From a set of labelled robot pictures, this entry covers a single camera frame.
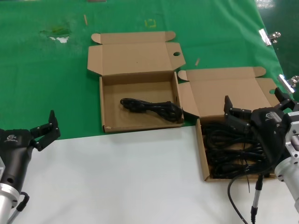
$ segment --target metal clip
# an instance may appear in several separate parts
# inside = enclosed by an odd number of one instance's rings
[[[279,82],[288,90],[290,94],[295,92],[296,84],[299,83],[299,76],[293,76],[292,78],[286,80],[285,76],[280,74],[278,76]]]
[[[274,32],[273,34],[268,35],[268,38],[272,43],[277,43],[276,38],[279,38],[281,36],[280,32]]]
[[[281,36],[280,32],[274,32],[273,34],[267,35],[264,29],[259,30],[259,33],[266,44],[266,46],[272,45],[272,43],[277,43],[276,38]]]

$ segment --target wooden stick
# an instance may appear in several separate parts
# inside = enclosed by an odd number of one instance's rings
[[[195,66],[197,66],[199,63],[199,58],[196,60]]]
[[[85,24],[88,26],[86,15],[84,14]]]

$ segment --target robotic arm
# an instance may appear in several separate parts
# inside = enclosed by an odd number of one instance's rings
[[[234,108],[229,97],[226,96],[224,106],[226,122],[244,133],[250,130],[254,133],[269,161],[262,170],[274,170],[278,179],[286,183],[295,200],[295,208],[299,213],[299,102],[292,100],[288,94],[283,93],[279,88],[276,88],[275,96],[279,100],[278,105],[260,108],[252,112]],[[284,113],[287,108],[291,109],[292,112]],[[254,219],[252,218],[253,223],[257,212],[259,192],[256,190],[254,202],[256,207],[253,205],[251,211],[251,214],[253,211],[255,212]]]
[[[21,192],[32,151],[42,151],[60,137],[54,111],[50,112],[48,124],[29,130],[0,129],[0,224],[12,223],[29,199]],[[17,206],[20,194],[25,200],[9,218],[10,210]]]

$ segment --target power cord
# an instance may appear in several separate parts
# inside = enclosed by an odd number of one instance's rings
[[[150,103],[138,99],[124,98],[121,99],[121,105],[135,113],[142,113],[147,110],[156,112],[163,119],[171,122],[179,121],[183,114],[183,110],[170,101],[164,103]]]
[[[267,162],[263,149],[253,133],[244,134],[223,123],[209,123],[203,126],[204,145],[208,164],[213,167],[215,179],[233,179],[247,172],[257,172]],[[232,145],[243,143],[239,149]]]
[[[235,203],[234,203],[234,201],[233,201],[233,199],[232,199],[232,197],[231,197],[231,194],[230,194],[230,188],[231,188],[232,184],[233,184],[237,179],[241,178],[242,176],[246,176],[246,175],[257,175],[257,174],[259,174],[259,175],[265,175],[266,173],[268,173],[268,172],[272,169],[272,167],[273,167],[274,165],[276,165],[276,164],[278,163],[278,161],[280,160],[280,158],[281,158],[282,154],[284,153],[284,151],[285,151],[285,141],[283,141],[283,143],[282,143],[281,151],[279,152],[277,158],[276,158],[275,160],[273,160],[273,162],[272,162],[271,164],[267,163],[268,165],[266,166],[266,168],[263,168],[263,169],[261,169],[261,170],[258,171],[258,172],[254,172],[254,171],[249,172],[249,171],[246,171],[244,174],[241,174],[241,175],[239,175],[239,176],[236,176],[235,178],[233,178],[233,179],[229,182],[229,184],[228,184],[228,198],[229,198],[229,200],[230,200],[232,206],[234,207],[236,213],[239,215],[239,217],[241,218],[241,220],[242,220],[245,224],[248,224],[248,222],[244,219],[244,217],[242,216],[242,214],[241,214],[241,213],[239,212],[239,210],[237,209],[237,207],[236,207],[236,205],[235,205]],[[257,205],[256,205],[256,212],[254,211],[254,212],[253,212],[253,217],[251,217],[251,219],[252,219],[252,221],[253,221],[253,224],[255,224],[256,213],[257,213]]]

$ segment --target cardboard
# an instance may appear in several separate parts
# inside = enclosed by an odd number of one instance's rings
[[[101,119],[105,132],[182,126],[154,112],[132,113],[122,98],[152,103],[171,101],[181,107],[177,74],[185,64],[179,43],[167,42],[174,32],[93,34],[101,45],[88,51],[88,69],[100,75]]]
[[[262,67],[202,69],[180,71],[178,77],[188,82],[179,84],[184,112],[198,117],[197,140],[202,173],[205,181],[221,181],[210,176],[206,160],[201,125],[211,121],[224,121],[224,97],[231,99],[235,108],[254,110],[278,104],[270,91],[276,88]]]

